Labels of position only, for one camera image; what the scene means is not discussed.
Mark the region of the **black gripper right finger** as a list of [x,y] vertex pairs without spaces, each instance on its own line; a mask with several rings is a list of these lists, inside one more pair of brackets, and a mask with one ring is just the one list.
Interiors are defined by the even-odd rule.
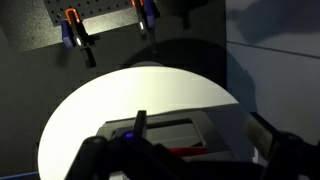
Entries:
[[276,129],[257,112],[251,112],[245,134],[268,162],[260,180],[298,180],[304,175],[320,180],[320,145],[312,145],[300,136]]

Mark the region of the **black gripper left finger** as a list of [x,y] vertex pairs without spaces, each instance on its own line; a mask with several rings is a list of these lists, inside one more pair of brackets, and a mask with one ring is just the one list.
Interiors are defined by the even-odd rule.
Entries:
[[102,136],[86,138],[64,180],[109,180],[115,172],[112,163],[111,142]]

